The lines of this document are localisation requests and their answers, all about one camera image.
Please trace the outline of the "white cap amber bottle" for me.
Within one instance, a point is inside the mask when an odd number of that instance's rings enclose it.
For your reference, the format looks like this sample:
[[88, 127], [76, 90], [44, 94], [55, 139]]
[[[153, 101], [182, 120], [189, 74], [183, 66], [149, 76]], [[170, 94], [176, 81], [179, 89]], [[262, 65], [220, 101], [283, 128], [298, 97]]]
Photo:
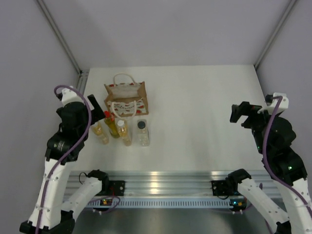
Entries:
[[119, 120], [117, 122], [117, 131], [120, 137], [122, 138], [122, 141], [125, 146], [131, 146], [132, 144], [132, 138], [129, 131], [129, 127], [127, 124], [127, 121], [125, 120]]
[[91, 126], [91, 130], [97, 136], [97, 138], [101, 141], [102, 144], [106, 145], [109, 143], [108, 135], [104, 131], [99, 121]]

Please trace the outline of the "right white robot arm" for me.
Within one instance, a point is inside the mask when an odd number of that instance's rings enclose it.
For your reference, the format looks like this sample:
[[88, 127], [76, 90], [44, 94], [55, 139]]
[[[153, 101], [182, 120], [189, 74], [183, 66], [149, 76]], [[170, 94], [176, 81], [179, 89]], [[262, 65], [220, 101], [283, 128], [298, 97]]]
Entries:
[[232, 105], [230, 122], [250, 129], [257, 150], [262, 154], [265, 170], [278, 188], [286, 209], [281, 209], [255, 183], [244, 169], [226, 177], [229, 194], [244, 196], [262, 215], [273, 234], [310, 234], [312, 232], [312, 199], [308, 189], [308, 174], [302, 158], [291, 148], [296, 139], [292, 125], [281, 117], [288, 109], [286, 94], [266, 95], [266, 106], [247, 101]]

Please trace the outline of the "grey cap clear jar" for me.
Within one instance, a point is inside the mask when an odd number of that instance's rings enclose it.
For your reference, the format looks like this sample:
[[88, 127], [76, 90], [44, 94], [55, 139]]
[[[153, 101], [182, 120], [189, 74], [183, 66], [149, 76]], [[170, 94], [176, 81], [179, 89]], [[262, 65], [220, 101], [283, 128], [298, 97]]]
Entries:
[[147, 121], [145, 119], [139, 119], [137, 121], [137, 134], [138, 139], [141, 144], [141, 146], [149, 146], [150, 139], [149, 139], [149, 130]]

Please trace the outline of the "burlap watermelon canvas bag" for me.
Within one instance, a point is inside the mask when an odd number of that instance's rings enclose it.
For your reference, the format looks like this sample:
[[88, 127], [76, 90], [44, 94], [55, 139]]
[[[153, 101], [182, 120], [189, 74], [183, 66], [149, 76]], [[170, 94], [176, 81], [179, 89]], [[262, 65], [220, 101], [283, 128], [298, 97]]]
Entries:
[[[129, 77], [129, 82], [117, 82], [118, 76]], [[116, 117], [134, 117], [149, 114], [145, 82], [137, 82], [127, 73], [117, 73], [112, 84], [104, 85], [107, 97], [104, 103], [110, 113]]]

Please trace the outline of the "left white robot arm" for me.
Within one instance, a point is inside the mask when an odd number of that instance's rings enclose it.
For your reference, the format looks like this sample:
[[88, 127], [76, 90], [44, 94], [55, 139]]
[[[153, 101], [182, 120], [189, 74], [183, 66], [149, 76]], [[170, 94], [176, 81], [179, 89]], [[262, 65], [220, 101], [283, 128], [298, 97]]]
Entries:
[[62, 103], [56, 110], [61, 123], [47, 142], [42, 185], [32, 214], [20, 225], [23, 234], [71, 234], [91, 199], [110, 189], [108, 174], [92, 170], [69, 200], [63, 200], [69, 175], [85, 146], [89, 129], [105, 115], [94, 95], [84, 97], [68, 85], [58, 85], [54, 92]]

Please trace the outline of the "red cap yellow bottle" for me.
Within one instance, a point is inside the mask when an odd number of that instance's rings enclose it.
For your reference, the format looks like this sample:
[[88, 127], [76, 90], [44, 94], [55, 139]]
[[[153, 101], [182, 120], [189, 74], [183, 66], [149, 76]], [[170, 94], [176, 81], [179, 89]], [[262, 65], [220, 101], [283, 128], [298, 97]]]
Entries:
[[113, 138], [119, 138], [114, 116], [109, 111], [104, 111], [104, 122], [109, 128], [109, 132]]

